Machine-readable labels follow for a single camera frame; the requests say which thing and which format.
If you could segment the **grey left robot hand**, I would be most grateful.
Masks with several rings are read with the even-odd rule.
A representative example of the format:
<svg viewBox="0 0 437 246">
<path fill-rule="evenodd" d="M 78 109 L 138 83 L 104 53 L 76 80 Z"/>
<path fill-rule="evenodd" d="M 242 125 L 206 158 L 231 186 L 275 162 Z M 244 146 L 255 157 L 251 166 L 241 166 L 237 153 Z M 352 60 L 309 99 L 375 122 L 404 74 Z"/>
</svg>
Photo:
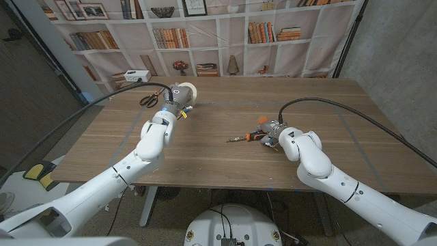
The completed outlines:
<svg viewBox="0 0 437 246">
<path fill-rule="evenodd" d="M 169 100 L 169 92 L 165 92 L 165 103 L 162 105 L 163 111 L 169 111 L 177 116 L 184 108 L 195 105 L 197 89 L 192 83 L 175 83 L 170 86 L 170 89 L 173 95 L 173 101 L 170 102 Z"/>
</svg>

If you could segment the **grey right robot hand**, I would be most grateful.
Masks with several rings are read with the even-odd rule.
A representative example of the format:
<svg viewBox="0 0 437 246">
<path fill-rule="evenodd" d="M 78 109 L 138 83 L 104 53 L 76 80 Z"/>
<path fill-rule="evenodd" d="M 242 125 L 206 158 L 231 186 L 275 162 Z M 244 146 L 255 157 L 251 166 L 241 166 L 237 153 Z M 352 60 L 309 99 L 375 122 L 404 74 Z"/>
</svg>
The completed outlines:
<svg viewBox="0 0 437 246">
<path fill-rule="evenodd" d="M 257 131 L 265 133 L 260 139 L 260 143 L 275 147 L 279 143 L 280 133 L 287 127 L 287 122 L 280 123 L 278 120 L 268 120 L 259 124 Z"/>
</svg>

